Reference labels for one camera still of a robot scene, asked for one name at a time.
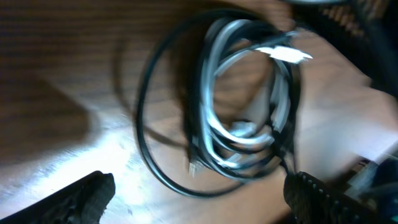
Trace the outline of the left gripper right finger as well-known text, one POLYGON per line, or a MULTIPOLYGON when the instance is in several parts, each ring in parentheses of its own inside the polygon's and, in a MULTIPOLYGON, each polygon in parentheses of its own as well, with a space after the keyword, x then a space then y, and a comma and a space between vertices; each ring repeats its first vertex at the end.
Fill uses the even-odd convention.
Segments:
POLYGON ((305 173, 289 174, 284 199, 299 224, 383 224, 389 220, 305 173))

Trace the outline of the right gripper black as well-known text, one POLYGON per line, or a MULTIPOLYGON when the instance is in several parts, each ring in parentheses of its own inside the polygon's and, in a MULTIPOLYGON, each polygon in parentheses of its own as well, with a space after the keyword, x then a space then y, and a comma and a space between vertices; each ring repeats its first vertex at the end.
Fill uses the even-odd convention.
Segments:
POLYGON ((292 1, 295 20, 397 96, 397 0, 292 1))

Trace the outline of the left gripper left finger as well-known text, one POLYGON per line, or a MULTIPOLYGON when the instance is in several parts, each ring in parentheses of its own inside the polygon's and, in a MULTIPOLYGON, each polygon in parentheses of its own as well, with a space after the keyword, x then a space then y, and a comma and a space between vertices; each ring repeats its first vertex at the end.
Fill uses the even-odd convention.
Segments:
POLYGON ((98 224, 115 191, 113 174, 97 170, 1 219, 1 224, 98 224))

